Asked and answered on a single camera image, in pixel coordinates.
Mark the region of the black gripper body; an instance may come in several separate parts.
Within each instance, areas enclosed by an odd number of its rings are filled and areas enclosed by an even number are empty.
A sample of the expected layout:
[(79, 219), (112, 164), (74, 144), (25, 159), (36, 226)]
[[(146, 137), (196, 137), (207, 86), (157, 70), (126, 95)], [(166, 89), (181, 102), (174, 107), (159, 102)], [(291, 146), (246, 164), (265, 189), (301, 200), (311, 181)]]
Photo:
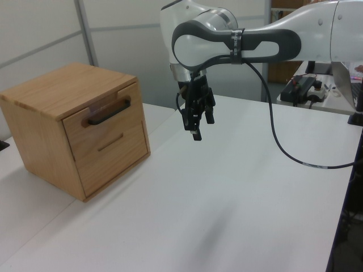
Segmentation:
[(208, 80), (206, 75), (199, 76), (193, 80), (193, 82), (178, 82), (179, 89), (186, 87), (187, 89), (181, 93), (182, 98), (185, 101), (200, 102), (206, 97), (209, 91)]

